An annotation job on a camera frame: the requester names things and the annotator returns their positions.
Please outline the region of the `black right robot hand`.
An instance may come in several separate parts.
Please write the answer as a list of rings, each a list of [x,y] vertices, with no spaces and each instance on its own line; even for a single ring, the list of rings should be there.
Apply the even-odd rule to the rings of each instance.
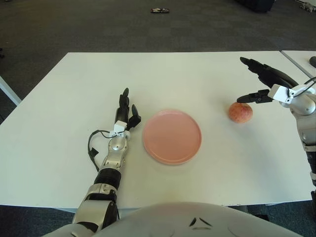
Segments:
[[[257,74],[258,79],[264,85],[272,88],[274,84],[278,84],[289,89],[292,89],[298,85],[298,83],[293,80],[287,74],[272,68],[266,64],[261,64],[260,62],[240,57],[240,61],[248,67],[248,70],[252,73]],[[258,90],[258,92],[250,93],[244,96],[241,96],[237,99],[238,103],[269,103],[272,102],[272,98],[268,96],[269,90]]]

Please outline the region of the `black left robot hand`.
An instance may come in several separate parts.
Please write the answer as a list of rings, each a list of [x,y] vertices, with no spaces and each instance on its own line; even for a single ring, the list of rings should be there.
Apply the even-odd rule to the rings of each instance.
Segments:
[[[136,106],[131,107],[132,116],[129,117],[129,88],[126,88],[119,96],[119,107],[116,111],[115,124],[110,136],[124,136],[126,131],[136,127],[141,122],[141,116],[138,113]]]

